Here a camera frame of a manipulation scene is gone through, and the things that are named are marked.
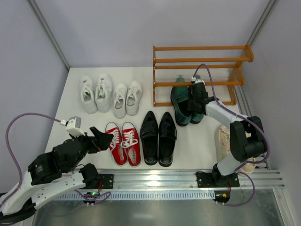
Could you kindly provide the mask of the green loafer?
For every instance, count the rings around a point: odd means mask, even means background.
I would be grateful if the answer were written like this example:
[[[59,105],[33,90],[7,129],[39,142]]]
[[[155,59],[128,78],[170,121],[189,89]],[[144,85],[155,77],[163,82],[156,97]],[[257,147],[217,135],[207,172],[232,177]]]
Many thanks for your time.
[[[200,79],[201,79],[200,75],[196,74],[194,80],[200,80]],[[203,114],[198,114],[198,113],[192,112],[190,123],[199,124],[202,121],[203,117],[204,117]]]
[[[192,112],[188,109],[188,87],[172,87],[170,99],[174,107],[174,115],[177,125],[188,125],[192,119]]]

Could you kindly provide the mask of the black loafer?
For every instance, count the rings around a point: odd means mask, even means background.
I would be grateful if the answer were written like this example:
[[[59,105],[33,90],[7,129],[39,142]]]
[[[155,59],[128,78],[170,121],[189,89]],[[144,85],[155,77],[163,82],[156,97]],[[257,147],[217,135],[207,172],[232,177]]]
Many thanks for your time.
[[[153,111],[148,111],[140,128],[140,140],[144,162],[155,165],[158,162],[158,123]]]
[[[158,162],[162,167],[169,167],[173,162],[177,129],[169,112],[161,118],[158,129]]]

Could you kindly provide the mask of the red canvas sneaker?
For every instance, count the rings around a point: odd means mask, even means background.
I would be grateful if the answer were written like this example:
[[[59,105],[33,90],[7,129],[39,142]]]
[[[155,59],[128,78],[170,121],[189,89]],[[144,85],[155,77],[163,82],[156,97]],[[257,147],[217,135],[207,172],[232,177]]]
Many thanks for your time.
[[[137,167],[141,163],[139,135],[136,127],[125,122],[122,126],[122,142],[121,146],[125,149],[128,162],[132,167]]]
[[[105,133],[113,135],[109,150],[115,163],[119,166],[125,165],[127,163],[127,154],[125,149],[121,147],[122,136],[119,127],[116,123],[109,122],[105,127]]]

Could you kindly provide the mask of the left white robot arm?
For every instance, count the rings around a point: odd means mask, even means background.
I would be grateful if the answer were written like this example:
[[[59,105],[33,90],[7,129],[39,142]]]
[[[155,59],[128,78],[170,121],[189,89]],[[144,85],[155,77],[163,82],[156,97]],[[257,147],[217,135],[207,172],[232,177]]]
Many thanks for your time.
[[[7,218],[23,211],[35,211],[65,192],[96,186],[99,174],[91,163],[61,180],[62,175],[72,172],[87,154],[109,148],[112,134],[102,133],[96,127],[90,130],[92,137],[86,133],[72,136],[51,152],[39,155],[29,165],[21,184],[1,197],[0,216]]]

